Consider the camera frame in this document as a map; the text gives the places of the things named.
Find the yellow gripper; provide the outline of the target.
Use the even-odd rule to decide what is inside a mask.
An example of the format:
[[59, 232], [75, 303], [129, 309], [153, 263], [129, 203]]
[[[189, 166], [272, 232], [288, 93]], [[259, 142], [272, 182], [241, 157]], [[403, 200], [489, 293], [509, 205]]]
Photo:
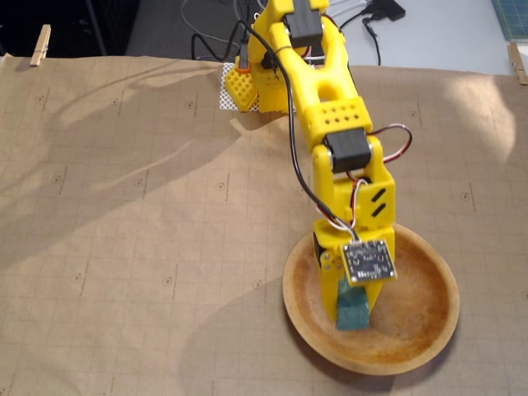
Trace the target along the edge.
[[[314, 226], [313, 249], [318, 262], [323, 307], [328, 317], [337, 321], [339, 295], [351, 287], [347, 272], [396, 272], [394, 265], [394, 228], [360, 229], [357, 239], [347, 231], [334, 228], [325, 220]], [[364, 285], [369, 314], [383, 288], [381, 280]]]

